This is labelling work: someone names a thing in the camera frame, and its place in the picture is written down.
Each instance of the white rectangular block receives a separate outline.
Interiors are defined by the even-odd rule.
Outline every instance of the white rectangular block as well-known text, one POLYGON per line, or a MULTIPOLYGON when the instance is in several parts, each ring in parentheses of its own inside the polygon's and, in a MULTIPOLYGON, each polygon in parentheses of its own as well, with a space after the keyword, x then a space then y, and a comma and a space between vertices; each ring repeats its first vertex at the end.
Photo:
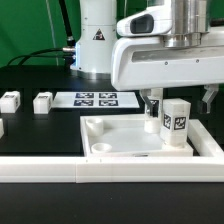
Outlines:
POLYGON ((34 114, 48 114, 52 107, 52 102, 52 93, 39 93, 33 101, 34 114))
POLYGON ((20 103, 20 93, 18 91, 6 92, 0 99, 1 113, 15 113, 20 103))
POLYGON ((183 146, 187 141, 191 104, 182 99, 163 101, 163 123, 160 137, 166 144, 183 146))

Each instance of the green wall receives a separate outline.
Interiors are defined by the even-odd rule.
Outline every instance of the green wall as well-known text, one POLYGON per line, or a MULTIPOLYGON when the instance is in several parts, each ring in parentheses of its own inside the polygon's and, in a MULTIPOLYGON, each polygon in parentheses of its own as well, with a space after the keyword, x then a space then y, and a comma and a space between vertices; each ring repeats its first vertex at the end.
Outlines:
MULTIPOLYGON (((0 0, 0 67, 13 57, 54 47, 46 2, 54 24, 56 47, 66 45, 65 31, 57 0, 0 0)), ((118 1, 118 20, 124 15, 124 1, 118 1)), ((76 40, 80 37, 79 0, 66 0, 76 40)), ((129 0, 128 15, 143 10, 146 0, 129 0)), ((224 1, 213 0, 212 17, 224 17, 224 1)), ((54 59, 32 59, 30 64, 56 64, 54 59)))

